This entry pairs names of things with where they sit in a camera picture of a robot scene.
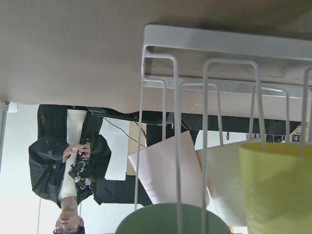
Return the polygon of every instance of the black jacket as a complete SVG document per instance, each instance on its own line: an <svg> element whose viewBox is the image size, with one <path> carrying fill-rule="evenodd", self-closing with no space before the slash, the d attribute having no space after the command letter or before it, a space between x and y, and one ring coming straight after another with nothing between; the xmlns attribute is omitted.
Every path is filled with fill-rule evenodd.
<svg viewBox="0 0 312 234"><path fill-rule="evenodd" d="M67 106L40 105L38 108L38 140L29 147L30 178L33 191L41 198L51 200L60 207L59 189L65 171L62 163L63 151L69 146L67 139ZM103 123L100 117L87 112L82 126L81 140L90 139L92 143L91 174L104 178L111 150L105 138L99 134ZM78 204L92 194L87 186L78 189Z"/></svg>

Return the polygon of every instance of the black cable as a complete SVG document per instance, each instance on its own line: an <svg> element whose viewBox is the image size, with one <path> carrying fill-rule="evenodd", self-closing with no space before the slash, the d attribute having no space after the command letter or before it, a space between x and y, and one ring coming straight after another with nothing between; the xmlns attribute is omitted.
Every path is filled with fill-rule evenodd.
<svg viewBox="0 0 312 234"><path fill-rule="evenodd" d="M129 136L122 128L119 128L121 131L123 131L124 132L124 134L126 134L127 135L127 137L128 138L130 138L131 140L134 140L131 136Z"/></svg>
<svg viewBox="0 0 312 234"><path fill-rule="evenodd" d="M146 135L145 131L144 131L142 128L141 128L141 131L143 132L143 135L145 136L146 145L148 145L148 142L147 142L147 135Z"/></svg>

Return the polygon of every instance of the white shirt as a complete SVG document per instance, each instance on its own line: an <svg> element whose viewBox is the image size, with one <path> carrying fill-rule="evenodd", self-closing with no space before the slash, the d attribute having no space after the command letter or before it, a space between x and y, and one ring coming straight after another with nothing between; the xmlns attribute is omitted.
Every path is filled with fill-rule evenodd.
<svg viewBox="0 0 312 234"><path fill-rule="evenodd" d="M86 113L86 111L82 110L67 110L67 143L69 145L79 144ZM58 194L58 200L67 196L77 196L76 183L68 175L71 165L75 163L76 155L72 154L66 161L64 178Z"/></svg>

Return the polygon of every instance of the hand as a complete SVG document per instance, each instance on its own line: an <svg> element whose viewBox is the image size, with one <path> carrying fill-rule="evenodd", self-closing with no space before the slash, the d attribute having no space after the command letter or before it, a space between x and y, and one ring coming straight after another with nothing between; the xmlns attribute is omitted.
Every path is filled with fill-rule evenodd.
<svg viewBox="0 0 312 234"><path fill-rule="evenodd" d="M70 145L68 146L64 151L63 151L63 163L69 159L70 155L75 155L76 153L81 155L82 152L85 153L85 155L82 156L82 160L87 160L90 157L91 154L91 149L90 149L90 144L87 142L85 145Z"/></svg>

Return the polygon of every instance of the white wire rack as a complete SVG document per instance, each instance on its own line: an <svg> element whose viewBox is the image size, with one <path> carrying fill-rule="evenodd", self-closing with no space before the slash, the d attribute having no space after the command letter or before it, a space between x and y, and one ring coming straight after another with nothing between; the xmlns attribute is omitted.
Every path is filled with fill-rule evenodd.
<svg viewBox="0 0 312 234"><path fill-rule="evenodd" d="M163 135L162 139L166 136L166 89L174 89L174 113L175 113L175 157L176 157L176 199L177 199L177 230L179 234L183 233L182 230L182 210L181 210L181 186L180 186L180 127L181 127L181 90L202 90L203 91L203 131L208 130L208 86L212 85L217 93L217 103L220 114L220 100L219 92L234 92L234 93L248 93L252 94L252 116L254 111L254 93L257 93L257 104L259 111L259 126L260 134L265 136L264 132L264 118L262 109L262 92L269 90L277 93L278 96L286 97L286 116L287 116L287 129L286 135L289 136L289 97L302 98L305 100L303 103L303 117L302 121L306 121L306 106L308 99L308 76L312 69L308 69L305 73L305 89L302 95L302 86L295 85L280 85L280 84L261 84L260 82L260 68L257 62L251 60L239 59L223 59L211 58L206 60L203 66L203 79L201 78L188 78L179 76L179 65L175 56L171 54L152 53L148 47L165 47L185 50L196 50L206 52L218 52L236 55L247 56L260 56L270 58L294 59L301 61L312 61L312 41L298 40L298 39L285 39L275 37L265 37L257 35L246 35L239 33L218 32L211 30L180 28L163 25L147 25L144 32L144 45L142 51L142 65L141 65L141 97L140 97L140 111L139 111L139 129L141 129L142 122L142 109L144 100L144 87L155 87L163 89ZM173 63L173 76L162 77L147 75L145 73L146 59L169 59ZM253 67L254 81L224 81L224 80L210 80L209 79L209 66L212 63L223 64L245 64ZM303 126L303 140L304 140L305 126ZM312 133L310 126L309 140L311 141ZM265 137L261 138L263 150L266 150ZM222 136L220 136L220 143L223 144ZM203 155L206 155L207 149L207 134L203 134ZM135 190L135 210L137 209L137 186L138 186L138 171L139 171L139 144L137 153L136 164L136 190ZM207 186L207 161L206 157L203 158L203 188ZM206 233L206 208L207 201L203 195L202 201L202 233Z"/></svg>

